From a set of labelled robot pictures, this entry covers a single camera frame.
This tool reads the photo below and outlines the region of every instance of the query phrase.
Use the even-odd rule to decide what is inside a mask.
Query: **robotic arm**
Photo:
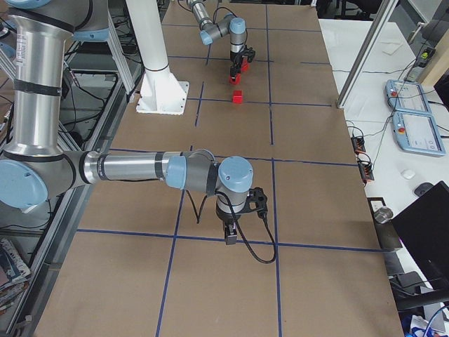
[[[231,84],[240,83],[241,73],[249,68],[248,63],[251,63],[255,57],[253,48],[246,46],[248,33],[245,20],[238,18],[233,13],[228,13],[221,21],[215,23],[215,18],[214,20],[210,19],[203,0],[187,0],[187,5],[199,24],[199,35],[203,44],[208,46],[229,34],[231,39],[230,59],[232,61],[229,82]]]
[[[14,134],[0,160],[0,201],[28,208],[100,180],[154,179],[217,195],[216,213],[227,244],[236,241],[241,214],[257,211],[266,223],[267,198],[262,189],[251,189],[253,168],[244,158],[219,163],[207,150],[132,155],[61,151],[57,141],[65,40],[72,35],[85,41],[106,39],[107,1],[6,1],[15,7],[10,17],[18,29],[18,52]]]

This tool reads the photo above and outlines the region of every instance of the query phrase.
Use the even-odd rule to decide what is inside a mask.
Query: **light blue device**
[[[431,114],[429,102],[421,84],[390,79],[385,86],[388,104],[396,111]]]
[[[446,154],[435,118],[431,114],[396,111],[396,140],[404,151],[441,157]]]

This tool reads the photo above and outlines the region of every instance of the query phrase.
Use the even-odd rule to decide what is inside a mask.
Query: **white desk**
[[[320,26],[330,64],[334,70],[337,89],[340,92],[368,33],[370,22],[320,20]],[[391,43],[398,44],[399,47],[396,52],[389,55],[383,50]],[[401,72],[393,74],[367,72],[403,70],[414,59],[415,55],[407,45],[396,23],[389,22],[382,31],[378,43],[365,64],[364,73],[360,76],[344,108],[347,120],[352,121],[366,135],[382,130],[387,117],[391,114],[391,107],[388,106],[385,98],[385,84],[389,79],[399,78]],[[433,89],[424,87],[425,92]],[[441,102],[435,91],[428,93],[427,97],[429,100]],[[431,108],[438,125],[449,128],[449,113],[446,108],[440,105],[431,105]],[[443,135],[447,134],[442,130],[440,132]],[[372,160],[375,159],[380,146],[374,168],[375,181],[368,183],[365,188],[367,197],[383,197],[394,214],[398,214],[417,199],[413,190],[419,184],[424,182],[435,184],[440,180],[449,183],[449,154],[444,157],[430,157],[402,151],[394,139],[391,123],[389,123],[380,145],[381,138],[382,133],[365,138],[366,151]],[[449,142],[445,141],[444,144],[449,150]],[[406,169],[415,172],[415,176],[410,180],[406,180],[401,175],[401,172]],[[398,257],[406,272],[418,271],[420,276],[425,279],[405,249],[398,252]],[[449,324],[446,324],[446,331],[449,331]]]

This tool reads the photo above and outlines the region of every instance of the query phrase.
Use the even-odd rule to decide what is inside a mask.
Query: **computer monitor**
[[[449,289],[449,187],[440,181],[392,220],[434,289]]]

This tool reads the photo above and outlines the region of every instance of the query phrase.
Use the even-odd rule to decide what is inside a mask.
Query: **white wall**
[[[429,22],[435,14],[441,0],[408,0],[421,17]]]

